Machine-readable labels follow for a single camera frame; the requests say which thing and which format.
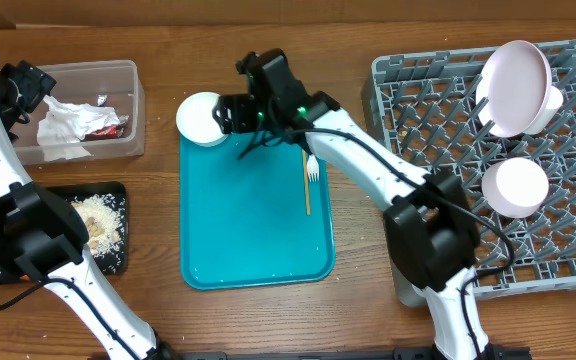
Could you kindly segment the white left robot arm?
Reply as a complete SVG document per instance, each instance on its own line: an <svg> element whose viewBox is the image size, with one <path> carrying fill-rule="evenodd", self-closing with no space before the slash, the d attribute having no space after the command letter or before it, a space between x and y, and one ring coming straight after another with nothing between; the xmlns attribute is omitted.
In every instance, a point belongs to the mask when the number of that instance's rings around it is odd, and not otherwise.
<svg viewBox="0 0 576 360"><path fill-rule="evenodd" d="M173 351L96 265L74 208L35 184L13 150L7 125L35 106L48 89L46 79L27 63L0 72L0 268L64 301L109 358L171 359Z"/></svg>

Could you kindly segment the small white napkin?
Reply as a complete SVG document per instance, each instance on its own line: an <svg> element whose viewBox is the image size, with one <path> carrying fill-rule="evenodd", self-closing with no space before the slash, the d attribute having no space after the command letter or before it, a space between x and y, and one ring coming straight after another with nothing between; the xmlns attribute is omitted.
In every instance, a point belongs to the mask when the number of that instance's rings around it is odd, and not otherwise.
<svg viewBox="0 0 576 360"><path fill-rule="evenodd" d="M91 156L91 153L78 144L58 144L42 146L45 162L69 161Z"/></svg>

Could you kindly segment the wooden chopstick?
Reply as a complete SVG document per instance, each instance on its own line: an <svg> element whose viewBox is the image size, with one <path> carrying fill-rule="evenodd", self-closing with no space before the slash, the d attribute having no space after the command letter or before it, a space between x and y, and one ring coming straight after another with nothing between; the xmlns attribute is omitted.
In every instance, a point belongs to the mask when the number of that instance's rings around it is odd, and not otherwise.
<svg viewBox="0 0 576 360"><path fill-rule="evenodd" d="M309 192L309 178L308 178L308 166L307 166L307 153L302 149L302 168L303 168L303 182L304 182L304 199L306 207L306 215L311 215L311 205L310 205L310 192Z"/></svg>

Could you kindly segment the red snack wrapper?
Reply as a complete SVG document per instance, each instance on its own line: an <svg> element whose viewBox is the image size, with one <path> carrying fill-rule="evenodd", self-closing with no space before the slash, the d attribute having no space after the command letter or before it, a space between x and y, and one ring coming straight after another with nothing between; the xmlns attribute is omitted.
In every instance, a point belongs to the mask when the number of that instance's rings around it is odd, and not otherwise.
<svg viewBox="0 0 576 360"><path fill-rule="evenodd" d="M130 119L129 115L117 114L116 109L109 106L107 94L99 94L96 105L88 105L85 108L85 115L85 141L120 138Z"/></svg>

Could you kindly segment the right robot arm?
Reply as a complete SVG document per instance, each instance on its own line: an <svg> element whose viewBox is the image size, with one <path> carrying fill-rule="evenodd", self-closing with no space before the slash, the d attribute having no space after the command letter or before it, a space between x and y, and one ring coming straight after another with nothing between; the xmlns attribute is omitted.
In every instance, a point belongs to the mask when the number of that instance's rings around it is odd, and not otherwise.
<svg viewBox="0 0 576 360"><path fill-rule="evenodd" d="M478 315L474 285L479 226L459 177L412 165L366 134L324 92L308 94L280 49L248 53L236 69L244 94L219 97L212 116L225 134L249 133L247 152L278 139L335 166L368 193L384 215L396 275L425 299L434 323L427 359L527 359L526 349L494 345Z"/></svg>

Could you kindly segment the pink plate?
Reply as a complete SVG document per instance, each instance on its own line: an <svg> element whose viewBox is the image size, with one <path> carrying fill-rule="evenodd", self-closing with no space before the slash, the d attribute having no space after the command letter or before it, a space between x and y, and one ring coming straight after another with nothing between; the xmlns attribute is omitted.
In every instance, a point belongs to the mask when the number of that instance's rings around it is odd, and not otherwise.
<svg viewBox="0 0 576 360"><path fill-rule="evenodd" d="M544 112L552 86L552 69L542 51L524 40L508 42L481 71L475 95L486 104L479 121L496 137L520 135Z"/></svg>

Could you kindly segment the pink bowl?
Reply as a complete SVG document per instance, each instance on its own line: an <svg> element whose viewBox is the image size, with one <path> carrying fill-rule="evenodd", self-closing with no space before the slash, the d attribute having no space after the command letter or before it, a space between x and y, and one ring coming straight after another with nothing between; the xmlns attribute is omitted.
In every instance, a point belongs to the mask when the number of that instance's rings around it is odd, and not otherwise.
<svg viewBox="0 0 576 360"><path fill-rule="evenodd" d="M545 171L525 158L511 158L492 165L482 177L482 193L489 206L509 218L535 213L546 199L549 181Z"/></svg>

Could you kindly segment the cream white bowl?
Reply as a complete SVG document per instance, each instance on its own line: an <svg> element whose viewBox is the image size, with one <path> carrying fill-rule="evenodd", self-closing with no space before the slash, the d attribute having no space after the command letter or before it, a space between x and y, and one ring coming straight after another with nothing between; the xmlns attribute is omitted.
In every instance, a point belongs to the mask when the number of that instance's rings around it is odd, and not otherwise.
<svg viewBox="0 0 576 360"><path fill-rule="evenodd" d="M212 116L218 99L217 93L199 92L180 104L176 125L184 138L204 147L219 145L227 138Z"/></svg>

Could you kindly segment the white paper cup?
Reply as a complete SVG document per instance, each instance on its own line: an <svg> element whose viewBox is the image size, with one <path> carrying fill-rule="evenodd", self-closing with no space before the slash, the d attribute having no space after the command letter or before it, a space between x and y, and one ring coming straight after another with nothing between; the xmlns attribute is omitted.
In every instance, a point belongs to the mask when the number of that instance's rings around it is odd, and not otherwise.
<svg viewBox="0 0 576 360"><path fill-rule="evenodd" d="M540 133L552 120L560 107L563 105L564 96L555 86L551 87L550 96L547 100L544 112L537 117L530 126L524 131L525 134L535 135Z"/></svg>

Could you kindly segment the white plastic fork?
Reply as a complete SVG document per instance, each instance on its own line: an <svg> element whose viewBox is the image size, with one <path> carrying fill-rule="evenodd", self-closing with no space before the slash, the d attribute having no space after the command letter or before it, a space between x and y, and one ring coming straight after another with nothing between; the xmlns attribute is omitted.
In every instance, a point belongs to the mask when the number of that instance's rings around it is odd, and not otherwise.
<svg viewBox="0 0 576 360"><path fill-rule="evenodd" d="M309 155L306 163L307 177L310 182L317 182L320 178L320 167L317 158Z"/></svg>

